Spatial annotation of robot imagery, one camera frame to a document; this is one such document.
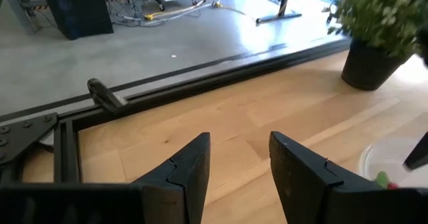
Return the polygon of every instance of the black rod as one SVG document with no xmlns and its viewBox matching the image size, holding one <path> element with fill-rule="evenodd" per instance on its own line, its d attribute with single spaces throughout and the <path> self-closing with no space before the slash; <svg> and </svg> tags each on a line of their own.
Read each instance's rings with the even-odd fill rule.
<svg viewBox="0 0 428 224">
<path fill-rule="evenodd" d="M 278 14 L 275 15 L 268 15 L 265 17 L 259 17 L 255 20 L 257 24 L 260 23 L 267 23 L 270 21 L 280 20 L 280 19 L 290 19 L 293 17 L 300 17 L 302 16 L 301 13 L 296 13 L 295 11 L 292 11 L 291 13 L 286 14 L 287 9 L 287 1 L 288 0 L 281 0 L 280 10 L 278 11 Z"/>
<path fill-rule="evenodd" d="M 202 94 L 223 86 L 248 80 L 263 74 L 288 68 L 302 62 L 315 60 L 349 48 L 350 40 L 342 39 L 327 45 L 317 46 L 308 52 L 300 51 L 287 56 L 273 58 L 270 61 L 260 61 L 249 64 L 233 71 L 224 71 L 219 74 L 192 80 L 174 86 L 159 89 L 150 93 L 139 93 L 126 98 L 128 105 L 119 113 L 110 113 L 99 106 L 82 108 L 73 112 L 60 115 L 60 122 L 72 121 L 74 131 L 83 130 L 91 126 L 102 124 L 111 120 L 125 117 L 131 114 L 156 108 L 177 100 L 182 100 L 197 94 Z"/>
<path fill-rule="evenodd" d="M 81 167 L 77 133 L 72 122 L 64 122 L 54 132 L 55 183 L 80 183 Z"/>
</svg>

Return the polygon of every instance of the black box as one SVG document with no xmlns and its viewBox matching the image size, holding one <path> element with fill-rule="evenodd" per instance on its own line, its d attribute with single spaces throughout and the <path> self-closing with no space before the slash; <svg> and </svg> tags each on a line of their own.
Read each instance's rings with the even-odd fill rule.
<svg viewBox="0 0 428 224">
<path fill-rule="evenodd" d="M 113 33 L 105 0 L 46 0 L 58 29 L 70 40 Z"/>
</svg>

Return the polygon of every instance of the wooden table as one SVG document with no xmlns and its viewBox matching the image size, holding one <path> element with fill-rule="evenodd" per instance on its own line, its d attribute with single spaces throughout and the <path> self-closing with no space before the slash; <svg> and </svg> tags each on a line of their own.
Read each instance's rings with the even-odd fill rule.
<svg viewBox="0 0 428 224">
<path fill-rule="evenodd" d="M 428 72 L 411 58 L 376 92 L 340 79 L 347 52 L 248 80 L 81 131 L 83 179 L 130 182 L 199 133 L 211 133 L 203 223 L 285 223 L 270 172 L 268 138 L 278 130 L 356 170 L 368 144 L 428 130 Z M 24 180 L 51 181 L 53 156 L 27 160 Z"/>
</svg>

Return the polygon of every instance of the green leaves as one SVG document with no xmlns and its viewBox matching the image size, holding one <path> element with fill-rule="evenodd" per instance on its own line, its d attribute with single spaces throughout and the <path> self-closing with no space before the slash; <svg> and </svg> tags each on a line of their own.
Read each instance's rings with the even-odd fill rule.
<svg viewBox="0 0 428 224">
<path fill-rule="evenodd" d="M 390 56 L 404 57 L 418 50 L 414 42 L 419 26 L 428 21 L 428 0 L 340 0 L 336 12 L 341 28 Z"/>
</svg>

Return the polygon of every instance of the gray floor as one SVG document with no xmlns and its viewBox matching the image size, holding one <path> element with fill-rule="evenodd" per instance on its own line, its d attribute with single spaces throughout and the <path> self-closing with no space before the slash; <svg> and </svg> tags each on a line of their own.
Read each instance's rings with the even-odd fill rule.
<svg viewBox="0 0 428 224">
<path fill-rule="evenodd" d="M 221 2 L 252 17 L 278 10 L 278 5 L 268 0 Z M 86 81 L 94 77 L 111 87 L 231 55 L 265 51 L 279 43 L 293 49 L 314 40 L 330 41 L 335 37 L 326 35 L 326 14 L 321 13 L 326 5 L 319 0 L 290 0 L 289 9 L 303 13 L 302 17 L 260 26 L 248 16 L 208 7 L 159 27 L 115 25 L 114 34 L 68 41 L 52 27 L 25 35 L 8 4 L 3 3 L 0 114 L 86 94 Z M 166 7 L 174 9 L 177 3 Z M 157 11 L 157 7 L 148 2 L 144 10 Z"/>
</svg>

